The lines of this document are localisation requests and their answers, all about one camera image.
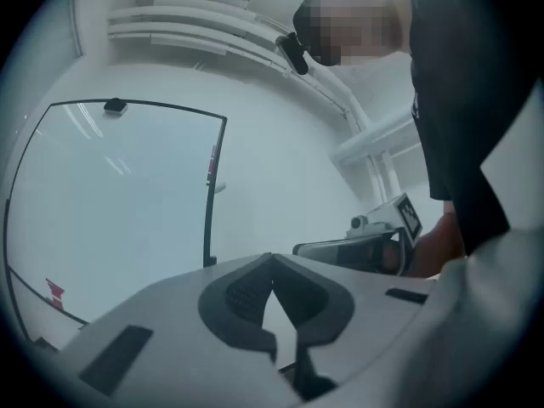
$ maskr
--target black rubber pad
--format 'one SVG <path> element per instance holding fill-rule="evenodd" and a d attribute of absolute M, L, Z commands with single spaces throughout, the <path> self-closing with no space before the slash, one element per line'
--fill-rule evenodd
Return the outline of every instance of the black rubber pad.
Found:
<path fill-rule="evenodd" d="M 79 377 L 95 390 L 111 396 L 152 334 L 152 330 L 141 326 L 127 326 Z"/>
<path fill-rule="evenodd" d="M 397 298 L 409 303 L 419 303 L 420 305 L 423 305 L 428 297 L 424 293 L 410 292 L 409 290 L 398 289 L 396 287 L 387 290 L 385 294 L 391 298 Z"/>

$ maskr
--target white wall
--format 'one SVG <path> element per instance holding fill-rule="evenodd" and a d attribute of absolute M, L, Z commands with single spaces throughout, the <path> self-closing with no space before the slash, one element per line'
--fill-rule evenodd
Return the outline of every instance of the white wall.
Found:
<path fill-rule="evenodd" d="M 0 120 L 0 174 L 3 177 L 0 188 L 1 201 L 9 196 L 9 190 L 17 168 L 17 163 L 25 147 L 26 141 L 30 138 L 33 129 L 43 115 L 49 104 L 55 101 L 73 99 L 79 87 L 100 72 L 111 59 L 116 56 L 116 50 L 112 48 L 107 38 L 106 15 L 111 9 L 118 9 L 132 5 L 134 0 L 76 0 L 76 27 L 79 33 L 82 51 L 84 55 L 75 60 L 65 70 L 62 76 L 54 82 L 55 77 L 60 73 L 53 74 L 50 80 L 50 89 L 47 90 L 47 83 L 38 86 L 37 83 L 44 80 L 43 71 L 40 77 L 34 77 L 31 71 L 25 75 L 18 74 L 17 68 L 22 65 L 25 68 L 36 69 L 48 65 L 50 60 L 55 60 L 59 51 L 58 47 L 44 47 L 43 35 L 28 37 L 25 40 L 26 53 L 12 54 L 14 60 L 12 68 L 15 73 L 5 73 L 2 91 L 2 120 Z M 37 22 L 49 20 L 55 25 L 55 31 L 64 31 L 67 28 L 66 19 L 51 20 L 51 12 L 48 6 L 44 6 Z M 39 35 L 42 26 L 36 30 Z M 0 289 L 3 293 L 3 303 L 8 315 L 13 318 L 13 309 L 9 306 L 8 289 L 4 271 L 0 271 Z"/>
<path fill-rule="evenodd" d="M 43 337 L 61 350 L 77 335 L 82 324 L 60 313 L 11 275 L 21 319 L 32 342 Z"/>
<path fill-rule="evenodd" d="M 357 68 L 360 81 L 352 87 L 365 113 L 374 121 L 391 116 L 411 105 L 411 56 L 394 53 L 381 59 L 370 59 Z"/>
<path fill-rule="evenodd" d="M 279 90 L 171 65 L 113 65 L 82 95 L 148 99 L 227 116 L 218 170 L 227 189 L 216 196 L 212 225 L 212 252 L 224 261 L 342 238 L 360 210 L 328 158 L 337 143 L 330 117 Z"/>

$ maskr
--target black strip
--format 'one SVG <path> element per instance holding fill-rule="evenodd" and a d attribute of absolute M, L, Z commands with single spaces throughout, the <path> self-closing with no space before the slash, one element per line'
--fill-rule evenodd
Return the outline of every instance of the black strip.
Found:
<path fill-rule="evenodd" d="M 59 103 L 51 103 L 51 106 L 53 105 L 75 105 L 77 103 L 105 103 L 107 101 L 110 101 L 109 99 L 73 99 L 70 101 L 60 101 Z M 122 99 L 125 103 L 129 103 L 130 105 L 156 105 L 159 107 L 167 107 L 169 109 L 178 109 L 179 111 L 188 111 L 193 113 L 198 113 L 200 115 L 206 115 L 206 116 L 212 116 L 214 118 L 218 118 L 221 120 L 226 120 L 227 118 L 223 115 L 218 115 L 217 113 L 212 112 L 206 112 L 204 110 L 200 109 L 193 109 L 191 107 L 184 107 L 182 105 L 170 105 L 168 103 L 158 103 L 156 101 L 145 101 L 142 99 Z"/>
<path fill-rule="evenodd" d="M 45 338 L 40 337 L 38 338 L 34 344 L 42 349 L 51 349 L 53 352 L 59 352 L 59 350 L 53 346 L 50 342 L 48 342 Z"/>
<path fill-rule="evenodd" d="M 70 0 L 70 12 L 71 12 L 71 30 L 74 34 L 77 57 L 82 57 L 83 56 L 82 43 L 79 38 L 79 31 L 77 29 L 76 0 Z"/>
<path fill-rule="evenodd" d="M 281 369 L 278 369 L 279 373 L 285 373 L 286 371 L 291 371 L 295 368 L 297 363 L 291 363 L 290 365 L 286 365 L 285 367 L 281 367 Z"/>
<path fill-rule="evenodd" d="M 223 123 L 219 130 L 218 142 L 215 144 L 215 153 L 213 157 L 213 170 L 209 186 L 207 188 L 206 220 L 204 222 L 204 257 L 203 265 L 205 268 L 217 264 L 218 260 L 210 256 L 212 245 L 212 216 L 213 200 L 215 198 L 215 182 L 218 177 L 219 157 L 221 156 L 221 146 L 223 145 L 224 128 L 227 125 L 227 118 L 223 117 Z"/>
<path fill-rule="evenodd" d="M 292 387 L 301 398 L 310 401 L 330 392 L 337 385 L 329 377 L 318 375 L 308 350 L 297 346 L 297 366 Z"/>
<path fill-rule="evenodd" d="M 14 306 L 15 317 L 17 318 L 17 321 L 19 322 L 19 326 L 21 331 L 23 332 L 23 336 L 25 337 L 26 340 L 31 341 L 31 338 L 28 335 L 28 331 L 26 330 L 25 323 L 23 322 L 23 318 L 20 315 L 20 310 L 19 310 L 19 307 L 17 306 L 17 301 L 15 300 L 14 285 L 11 282 L 11 275 L 9 273 L 8 241 L 7 241 L 8 214 L 9 214 L 9 200 L 6 200 L 6 205 L 3 210 L 3 267 L 6 272 L 6 283 L 8 284 L 9 298 L 11 299 L 11 303 Z"/>
<path fill-rule="evenodd" d="M 141 326 L 127 326 L 79 377 L 95 390 L 111 396 L 152 334 L 152 330 Z"/>
<path fill-rule="evenodd" d="M 424 293 L 410 292 L 396 287 L 387 290 L 385 294 L 391 298 L 397 298 L 409 303 L 419 303 L 420 305 L 423 305 L 428 297 L 428 295 Z"/>
<path fill-rule="evenodd" d="M 274 294 L 297 330 L 297 351 L 334 342 L 354 314 L 351 293 L 280 254 L 273 257 Z"/>
<path fill-rule="evenodd" d="M 38 298 L 42 299 L 42 301 L 44 301 L 48 306 L 50 307 L 53 307 L 55 310 L 57 310 L 59 313 L 62 313 L 63 315 L 65 315 L 66 317 L 69 317 L 70 319 L 72 320 L 75 320 L 76 322 L 78 323 L 81 323 L 83 325 L 87 325 L 88 322 L 86 320 L 83 320 L 71 313 L 68 313 L 67 311 L 64 311 L 63 309 L 59 309 L 58 307 L 55 307 L 53 305 L 53 303 L 51 301 L 49 301 L 46 297 L 43 297 L 42 295 L 40 295 L 36 290 L 34 290 L 28 283 L 26 283 L 25 280 L 23 280 L 20 275 L 14 271 L 14 269 L 12 267 L 9 267 L 9 270 L 11 271 L 11 273 L 14 275 L 15 278 L 17 278 L 17 280 L 19 280 L 23 286 L 25 286 L 28 290 L 30 290 L 32 293 L 34 293 L 34 295 L 36 295 Z"/>

